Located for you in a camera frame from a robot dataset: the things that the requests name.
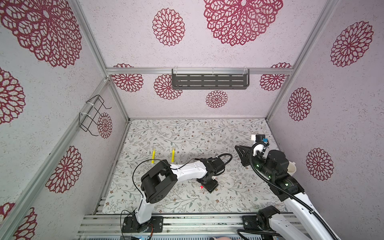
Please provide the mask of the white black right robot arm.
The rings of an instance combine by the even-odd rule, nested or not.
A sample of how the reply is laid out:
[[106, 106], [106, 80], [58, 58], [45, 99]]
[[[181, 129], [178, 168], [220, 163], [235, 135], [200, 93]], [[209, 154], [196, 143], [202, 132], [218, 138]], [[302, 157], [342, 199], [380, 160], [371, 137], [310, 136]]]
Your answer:
[[245, 227], [237, 233], [281, 236], [286, 240], [337, 240], [339, 237], [326, 223], [305, 194], [302, 186], [288, 174], [289, 161], [283, 152], [271, 150], [263, 157], [267, 145], [255, 143], [252, 147], [235, 146], [242, 165], [251, 166], [254, 172], [266, 182], [272, 192], [299, 219], [307, 230], [303, 234], [294, 227], [275, 207], [268, 206], [259, 210], [255, 227]]

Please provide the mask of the yellow highlighter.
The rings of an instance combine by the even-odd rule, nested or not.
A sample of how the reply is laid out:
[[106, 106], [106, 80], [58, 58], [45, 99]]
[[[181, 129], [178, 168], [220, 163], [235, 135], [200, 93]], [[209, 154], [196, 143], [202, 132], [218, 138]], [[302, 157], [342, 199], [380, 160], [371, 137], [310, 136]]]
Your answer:
[[172, 149], [171, 163], [174, 163], [174, 162], [175, 162], [175, 153], [176, 153], [176, 150], [175, 150], [175, 149]]

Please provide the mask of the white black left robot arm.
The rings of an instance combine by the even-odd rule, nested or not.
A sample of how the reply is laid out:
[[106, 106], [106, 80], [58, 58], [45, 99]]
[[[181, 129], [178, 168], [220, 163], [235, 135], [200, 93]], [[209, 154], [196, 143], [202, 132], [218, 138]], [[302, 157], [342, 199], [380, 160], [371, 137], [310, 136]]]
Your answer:
[[195, 179], [209, 193], [219, 185], [216, 177], [223, 174], [233, 155], [221, 154], [212, 158], [193, 159], [183, 165], [170, 164], [160, 160], [141, 177], [141, 187], [137, 188], [142, 199], [137, 211], [132, 214], [130, 223], [126, 223], [129, 233], [144, 232], [148, 227], [154, 229], [152, 212], [155, 205], [164, 199], [178, 183]]

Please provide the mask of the yellow highlighter pen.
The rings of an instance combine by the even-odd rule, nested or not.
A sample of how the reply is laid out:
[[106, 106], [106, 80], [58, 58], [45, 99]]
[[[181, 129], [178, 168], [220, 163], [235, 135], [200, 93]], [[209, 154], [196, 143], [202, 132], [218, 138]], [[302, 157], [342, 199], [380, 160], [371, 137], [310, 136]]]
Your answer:
[[155, 158], [156, 158], [156, 150], [153, 149], [153, 152], [152, 152], [152, 161], [151, 161], [152, 164], [155, 164]]

